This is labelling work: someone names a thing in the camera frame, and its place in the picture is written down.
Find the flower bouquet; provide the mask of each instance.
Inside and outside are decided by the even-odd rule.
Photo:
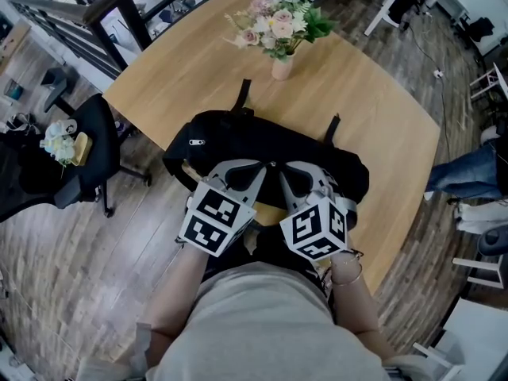
[[[284,80],[291,71],[296,48],[307,40],[326,37],[333,28],[333,21],[323,18],[321,9],[307,0],[254,0],[245,11],[225,15],[237,29],[235,40],[239,48],[256,46],[275,59],[272,75]]]

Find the bracelet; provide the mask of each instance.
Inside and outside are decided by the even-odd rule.
[[[348,283],[336,283],[332,277],[332,284],[337,285],[338,287],[345,287],[347,285],[351,285],[352,283],[355,283],[356,281],[358,281],[358,279],[360,279],[360,277],[362,276],[362,272],[364,272],[364,266],[360,264],[360,273],[353,280],[349,281]]]

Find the sneaker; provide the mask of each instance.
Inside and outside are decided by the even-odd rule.
[[[400,26],[400,23],[393,21],[389,14],[385,14],[383,16],[383,20],[386,21],[388,24],[393,25],[396,29]]]

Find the forearm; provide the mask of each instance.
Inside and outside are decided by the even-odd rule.
[[[386,359],[394,356],[394,350],[379,331],[375,302],[364,277],[358,276],[360,271],[360,263],[351,256],[339,254],[332,257],[337,324],[354,333],[366,348]]]
[[[208,254],[192,245],[180,250],[141,321],[150,324],[152,331],[175,339],[187,323],[207,262]]]

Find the person's right arm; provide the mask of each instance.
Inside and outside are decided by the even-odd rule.
[[[374,299],[360,274],[360,262],[347,253],[335,254],[331,260],[337,324],[355,334],[382,360],[395,356],[394,349],[379,331]]]

